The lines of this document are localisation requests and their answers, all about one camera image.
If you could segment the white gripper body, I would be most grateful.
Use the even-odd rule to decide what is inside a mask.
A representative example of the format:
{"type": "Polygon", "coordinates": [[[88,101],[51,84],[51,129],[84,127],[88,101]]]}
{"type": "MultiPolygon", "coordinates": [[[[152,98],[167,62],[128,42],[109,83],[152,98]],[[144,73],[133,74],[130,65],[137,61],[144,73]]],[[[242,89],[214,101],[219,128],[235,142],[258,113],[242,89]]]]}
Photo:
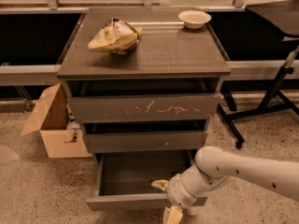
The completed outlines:
{"type": "Polygon", "coordinates": [[[187,209],[197,201],[184,187],[180,174],[168,181],[166,195],[171,204],[181,209],[187,209]]]}

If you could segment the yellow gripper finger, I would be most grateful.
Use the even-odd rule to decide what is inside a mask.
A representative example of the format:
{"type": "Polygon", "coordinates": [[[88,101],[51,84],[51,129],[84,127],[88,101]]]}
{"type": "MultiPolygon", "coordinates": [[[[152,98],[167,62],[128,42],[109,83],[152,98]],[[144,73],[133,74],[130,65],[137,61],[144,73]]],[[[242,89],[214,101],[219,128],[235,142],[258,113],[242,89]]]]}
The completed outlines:
{"type": "Polygon", "coordinates": [[[164,224],[179,224],[183,217],[182,209],[172,205],[164,209],[164,224]]]}
{"type": "Polygon", "coordinates": [[[168,186],[168,181],[165,179],[155,180],[151,183],[151,185],[156,189],[160,189],[163,192],[166,192],[167,186],[168,186]]]}

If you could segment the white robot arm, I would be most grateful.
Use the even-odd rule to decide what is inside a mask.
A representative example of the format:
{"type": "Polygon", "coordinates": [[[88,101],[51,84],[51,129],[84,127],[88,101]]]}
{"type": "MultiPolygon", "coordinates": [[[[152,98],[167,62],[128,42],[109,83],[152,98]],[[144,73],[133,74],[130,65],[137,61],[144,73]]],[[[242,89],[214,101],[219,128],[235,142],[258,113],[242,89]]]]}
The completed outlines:
{"type": "Polygon", "coordinates": [[[237,177],[299,201],[299,163],[235,155],[219,147],[202,147],[194,164],[169,180],[155,180],[171,205],[164,209],[164,224],[179,224],[183,211],[195,204],[201,194],[224,186],[237,177]]]}

